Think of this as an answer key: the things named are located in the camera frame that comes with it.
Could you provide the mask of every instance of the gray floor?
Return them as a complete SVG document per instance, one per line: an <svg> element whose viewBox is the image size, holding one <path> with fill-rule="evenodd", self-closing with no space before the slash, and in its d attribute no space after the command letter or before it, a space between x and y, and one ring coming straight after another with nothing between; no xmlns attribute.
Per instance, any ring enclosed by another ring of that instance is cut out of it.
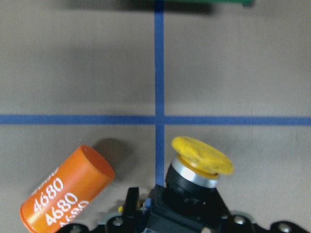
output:
<svg viewBox="0 0 311 233"><path fill-rule="evenodd" d="M154 13L130 2L1 1L0 114L154 115ZM166 115L311 116L309 0L166 9ZM166 126L166 167L178 135L233 161L218 185L231 210L266 228L287 219L311 230L309 126ZM20 205L80 144L117 176L77 221L92 228L128 187L154 186L152 125L2 124L3 232L27 232Z"/></svg>

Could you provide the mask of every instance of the yellow rubber disc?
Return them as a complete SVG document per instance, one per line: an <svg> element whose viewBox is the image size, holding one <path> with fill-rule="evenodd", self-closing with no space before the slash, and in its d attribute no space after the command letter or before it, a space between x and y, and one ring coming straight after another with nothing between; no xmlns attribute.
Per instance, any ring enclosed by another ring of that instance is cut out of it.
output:
<svg viewBox="0 0 311 233"><path fill-rule="evenodd" d="M219 150L191 137L176 137L173 148L190 167L209 174L233 173L231 160Z"/></svg>

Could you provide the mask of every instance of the screw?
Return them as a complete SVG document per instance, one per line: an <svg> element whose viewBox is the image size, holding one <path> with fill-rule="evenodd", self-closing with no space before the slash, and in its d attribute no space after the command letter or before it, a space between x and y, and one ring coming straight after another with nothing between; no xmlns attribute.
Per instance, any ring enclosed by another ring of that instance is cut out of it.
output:
<svg viewBox="0 0 311 233"><path fill-rule="evenodd" d="M280 223L278 226L279 230L284 233L290 233L292 231L291 227L286 223Z"/></svg>
<svg viewBox="0 0 311 233"><path fill-rule="evenodd" d="M235 216L233 220L235 223L240 224L240 225L243 225L245 223L245 218L239 215Z"/></svg>
<svg viewBox="0 0 311 233"><path fill-rule="evenodd" d="M82 229L79 226L74 225L69 233L80 233L81 231Z"/></svg>
<svg viewBox="0 0 311 233"><path fill-rule="evenodd" d="M121 217L116 217L112 224L116 227L119 227L123 224L123 219Z"/></svg>

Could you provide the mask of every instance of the blue line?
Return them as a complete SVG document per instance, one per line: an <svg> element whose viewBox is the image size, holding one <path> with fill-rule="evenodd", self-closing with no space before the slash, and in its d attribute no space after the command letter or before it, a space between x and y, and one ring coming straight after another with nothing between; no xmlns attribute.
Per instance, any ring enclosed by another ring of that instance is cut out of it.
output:
<svg viewBox="0 0 311 233"><path fill-rule="evenodd" d="M154 116L100 116L100 115L0 115L0 124L28 125L154 125Z"/></svg>
<svg viewBox="0 0 311 233"><path fill-rule="evenodd" d="M164 1L155 1L155 183L164 186Z"/></svg>
<svg viewBox="0 0 311 233"><path fill-rule="evenodd" d="M166 116L167 125L311 126L311 117L298 116Z"/></svg>

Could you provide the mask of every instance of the orange cylinder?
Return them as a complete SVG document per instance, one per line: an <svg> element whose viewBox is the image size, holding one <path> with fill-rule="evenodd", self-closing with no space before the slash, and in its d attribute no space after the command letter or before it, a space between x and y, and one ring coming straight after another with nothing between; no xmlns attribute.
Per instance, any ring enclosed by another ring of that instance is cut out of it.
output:
<svg viewBox="0 0 311 233"><path fill-rule="evenodd" d="M114 179L110 164L93 148L80 146L22 204L31 233L54 233L71 222Z"/></svg>

